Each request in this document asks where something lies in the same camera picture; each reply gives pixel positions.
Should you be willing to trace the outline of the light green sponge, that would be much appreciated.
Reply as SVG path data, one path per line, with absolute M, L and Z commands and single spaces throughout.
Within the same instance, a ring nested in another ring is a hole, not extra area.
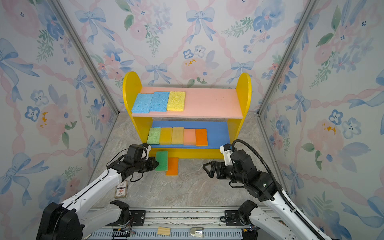
M 150 128 L 147 144 L 159 145 L 160 144 L 161 128 Z

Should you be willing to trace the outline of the pale yellow sponge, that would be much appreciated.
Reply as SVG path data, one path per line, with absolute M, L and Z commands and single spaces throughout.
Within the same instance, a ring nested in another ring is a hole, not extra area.
M 184 127 L 173 128 L 171 144 L 172 145 L 184 144 Z

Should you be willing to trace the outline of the bright yellow sponge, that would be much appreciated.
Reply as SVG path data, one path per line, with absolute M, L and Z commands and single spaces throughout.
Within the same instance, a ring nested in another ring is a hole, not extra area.
M 173 128 L 161 128 L 161 134 L 159 139 L 160 145 L 172 144 Z

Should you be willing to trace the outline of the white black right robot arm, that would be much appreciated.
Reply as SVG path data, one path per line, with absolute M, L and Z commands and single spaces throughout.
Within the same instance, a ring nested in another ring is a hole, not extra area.
M 301 213 L 272 174 L 257 169 L 245 151 L 227 150 L 222 153 L 224 162 L 212 161 L 203 165 L 207 175 L 229 180 L 235 188 L 245 189 L 280 217 L 277 221 L 256 203 L 246 200 L 238 209 L 239 220 L 244 226 L 260 228 L 277 240 L 331 239 Z

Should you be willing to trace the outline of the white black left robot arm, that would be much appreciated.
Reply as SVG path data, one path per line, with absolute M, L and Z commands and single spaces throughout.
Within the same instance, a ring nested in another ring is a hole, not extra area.
M 159 163 L 150 157 L 151 148 L 147 143 L 129 146 L 125 154 L 118 153 L 106 170 L 81 191 L 59 204 L 50 203 L 43 211 L 36 238 L 83 240 L 109 224 L 129 225 L 133 220 L 130 206 L 122 201 L 114 200 L 95 212 L 90 209 L 134 173 L 155 170 Z

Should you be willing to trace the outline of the pink salmon sponge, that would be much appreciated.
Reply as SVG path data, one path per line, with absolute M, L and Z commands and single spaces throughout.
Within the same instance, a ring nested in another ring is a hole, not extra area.
M 184 129 L 184 140 L 185 146 L 196 145 L 196 129 Z

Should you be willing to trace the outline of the orange sponge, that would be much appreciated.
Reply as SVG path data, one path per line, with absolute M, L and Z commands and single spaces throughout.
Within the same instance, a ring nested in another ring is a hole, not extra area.
M 207 129 L 196 129 L 196 146 L 197 147 L 207 147 L 208 146 Z
M 166 176 L 177 176 L 179 173 L 179 158 L 168 159 L 168 170 Z

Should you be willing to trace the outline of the blue sponge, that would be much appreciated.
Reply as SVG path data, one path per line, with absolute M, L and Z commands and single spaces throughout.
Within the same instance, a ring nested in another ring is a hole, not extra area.
M 154 94 L 138 94 L 134 106 L 132 108 L 133 114 L 148 114 Z
M 169 95 L 169 92 L 154 92 L 150 104 L 150 112 L 166 112 Z

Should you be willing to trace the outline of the dark green sponge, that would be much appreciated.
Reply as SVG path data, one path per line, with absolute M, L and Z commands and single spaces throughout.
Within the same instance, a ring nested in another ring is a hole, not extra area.
M 168 151 L 160 151 L 156 153 L 156 161 L 159 165 L 155 168 L 157 172 L 168 171 Z

